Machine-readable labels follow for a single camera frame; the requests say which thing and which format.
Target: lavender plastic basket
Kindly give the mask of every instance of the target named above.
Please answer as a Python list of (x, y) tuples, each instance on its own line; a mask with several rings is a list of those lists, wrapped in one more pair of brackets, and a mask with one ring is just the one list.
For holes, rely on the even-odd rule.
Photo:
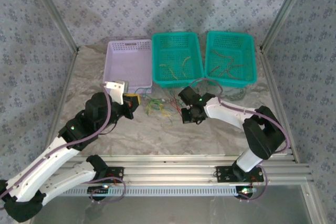
[(128, 93), (152, 89), (152, 41), (150, 39), (110, 41), (107, 47), (103, 82), (125, 80)]

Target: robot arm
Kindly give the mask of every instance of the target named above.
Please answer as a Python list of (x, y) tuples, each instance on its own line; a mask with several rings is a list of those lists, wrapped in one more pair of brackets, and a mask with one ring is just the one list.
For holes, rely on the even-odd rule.
[[(112, 102), (112, 97), (109, 96), (111, 114), (106, 127), (116, 124), (122, 116), (133, 119), (133, 112), (140, 103), (138, 96), (123, 94), (122, 84), (113, 84), (116, 89), (112, 89), (110, 94), (113, 98), (117, 97), (118, 102)], [(8, 181), (0, 180), (1, 199), (5, 202), (4, 208), (10, 216), (19, 222), (30, 219), (43, 205), (69, 188), (97, 178), (98, 175), (99, 178), (105, 177), (102, 176), (100, 169), (101, 167), (106, 169), (106, 164), (100, 157), (93, 156), (79, 168), (76, 167), (65, 174), (49, 178), (67, 160), (76, 156), (98, 138), (96, 135), (85, 142), (71, 145), (74, 141), (91, 136), (105, 124), (108, 116), (107, 107), (105, 94), (103, 92), (94, 94), (86, 102), (85, 110), (80, 111), (75, 118), (66, 123), (59, 131), (59, 135), (36, 160), (14, 178)], [(52, 150), (65, 144), (70, 145), (49, 155)]]
[(253, 109), (226, 102), (228, 107), (240, 109), (243, 112), (235, 111), (222, 106), (213, 94), (206, 93), (200, 96), (191, 87), (182, 90), (178, 96), (187, 105), (187, 108), (181, 110), (183, 123), (200, 124), (206, 118), (215, 118), (244, 130), (249, 149), (243, 152), (232, 165), (233, 173), (239, 181), (244, 181), (246, 174), (262, 160), (269, 159), (285, 140), (281, 130), (274, 124), (256, 115), (245, 113), (245, 111), (256, 111), (278, 122), (266, 106)]

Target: teal plastic basket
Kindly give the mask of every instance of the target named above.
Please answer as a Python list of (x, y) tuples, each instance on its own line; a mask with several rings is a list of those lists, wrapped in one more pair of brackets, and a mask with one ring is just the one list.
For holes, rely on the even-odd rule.
[(253, 37), (210, 31), (206, 41), (205, 77), (236, 88), (255, 83), (257, 65)]
[(186, 87), (204, 77), (196, 33), (154, 34), (153, 80), (162, 88)]

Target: patterned wallpaper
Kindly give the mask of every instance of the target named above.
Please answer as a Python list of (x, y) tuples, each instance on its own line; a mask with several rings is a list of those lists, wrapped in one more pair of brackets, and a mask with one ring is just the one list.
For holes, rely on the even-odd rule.
[(284, 0), (53, 0), (78, 45), (209, 30), (249, 33), (260, 45)]
[(44, 148), (72, 52), (40, 0), (0, 6), (0, 179), (9, 179)]
[(336, 223), (336, 0), (298, 0), (267, 56), (301, 161)]

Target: plastic basket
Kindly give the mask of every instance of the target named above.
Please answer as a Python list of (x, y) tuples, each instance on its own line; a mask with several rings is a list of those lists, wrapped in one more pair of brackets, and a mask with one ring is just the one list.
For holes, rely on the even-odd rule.
[(110, 41), (107, 47), (103, 82), (129, 82), (129, 93), (151, 93), (152, 42), (150, 39)]
[(223, 86), (236, 88), (255, 83), (257, 65), (253, 37), (210, 31), (206, 41), (205, 76)]
[(162, 88), (186, 87), (204, 77), (196, 33), (154, 34), (153, 80)]

